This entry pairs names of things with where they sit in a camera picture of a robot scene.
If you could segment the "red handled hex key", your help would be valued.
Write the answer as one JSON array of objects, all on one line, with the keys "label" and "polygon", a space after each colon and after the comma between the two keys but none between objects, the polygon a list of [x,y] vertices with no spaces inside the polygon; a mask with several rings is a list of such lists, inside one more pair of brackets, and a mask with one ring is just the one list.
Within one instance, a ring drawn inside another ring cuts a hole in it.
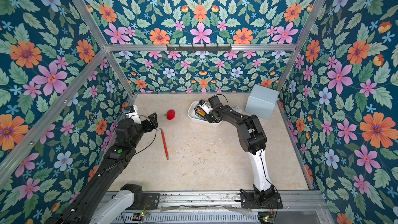
[{"label": "red handled hex key", "polygon": [[168,148],[167,148],[167,143],[166,143],[164,131],[163,131],[162,128],[157,128],[157,131],[159,131],[161,133],[163,147],[164,147],[164,152],[165,152],[165,157],[166,157],[167,160],[169,160],[170,157],[169,157],[169,152],[168,152]]}]

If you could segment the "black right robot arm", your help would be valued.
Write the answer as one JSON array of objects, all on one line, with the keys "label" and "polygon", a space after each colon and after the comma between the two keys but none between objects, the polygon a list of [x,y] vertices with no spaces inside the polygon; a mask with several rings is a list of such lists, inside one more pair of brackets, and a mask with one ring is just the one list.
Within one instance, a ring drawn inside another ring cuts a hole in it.
[{"label": "black right robot arm", "polygon": [[276,199],[277,190],[267,171],[267,137],[258,117],[241,114],[232,107],[223,105],[217,94],[207,101],[200,100],[198,107],[204,111],[204,118],[209,123],[223,121],[236,127],[240,146],[249,154],[254,174],[254,201],[260,208],[269,206]]}]

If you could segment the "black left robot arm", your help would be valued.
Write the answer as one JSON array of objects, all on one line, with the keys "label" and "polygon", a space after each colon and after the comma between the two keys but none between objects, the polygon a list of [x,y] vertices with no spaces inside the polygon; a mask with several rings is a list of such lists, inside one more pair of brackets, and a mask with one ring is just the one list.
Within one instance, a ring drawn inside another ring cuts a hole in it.
[{"label": "black left robot arm", "polygon": [[141,115],[128,113],[118,122],[116,140],[99,165],[92,179],[78,197],[60,214],[50,217],[48,224],[110,224],[120,214],[136,204],[144,203],[143,190],[139,185],[126,185],[116,196],[99,208],[103,197],[117,177],[137,154],[136,147],[145,133],[156,131],[159,124],[153,113],[141,120]]}]

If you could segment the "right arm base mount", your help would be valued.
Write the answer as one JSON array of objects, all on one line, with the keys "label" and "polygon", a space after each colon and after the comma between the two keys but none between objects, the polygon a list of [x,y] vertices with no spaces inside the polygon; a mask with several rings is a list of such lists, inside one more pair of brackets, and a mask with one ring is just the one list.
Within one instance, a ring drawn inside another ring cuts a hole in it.
[{"label": "right arm base mount", "polygon": [[280,194],[274,186],[268,190],[258,190],[256,187],[254,191],[240,190],[241,208],[249,209],[282,209],[283,203]]}]

